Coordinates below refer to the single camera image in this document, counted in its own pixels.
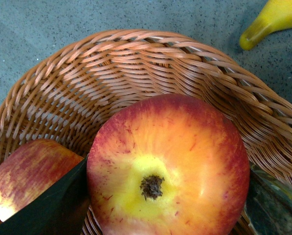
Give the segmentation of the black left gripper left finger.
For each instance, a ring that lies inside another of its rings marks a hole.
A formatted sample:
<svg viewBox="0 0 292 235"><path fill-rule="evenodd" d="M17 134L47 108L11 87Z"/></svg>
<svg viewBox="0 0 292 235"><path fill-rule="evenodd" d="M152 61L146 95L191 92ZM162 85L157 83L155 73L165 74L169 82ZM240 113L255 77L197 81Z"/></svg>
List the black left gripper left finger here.
<svg viewBox="0 0 292 235"><path fill-rule="evenodd" d="M90 204L87 159L0 224L0 235L79 235Z"/></svg>

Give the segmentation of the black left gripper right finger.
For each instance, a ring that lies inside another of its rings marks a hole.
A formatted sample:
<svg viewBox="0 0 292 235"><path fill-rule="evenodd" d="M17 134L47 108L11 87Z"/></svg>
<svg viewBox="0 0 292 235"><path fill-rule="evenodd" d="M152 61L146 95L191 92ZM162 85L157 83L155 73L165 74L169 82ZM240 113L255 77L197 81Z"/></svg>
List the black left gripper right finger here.
<svg viewBox="0 0 292 235"><path fill-rule="evenodd" d="M251 163L245 211L256 235L292 235L292 186Z"/></svg>

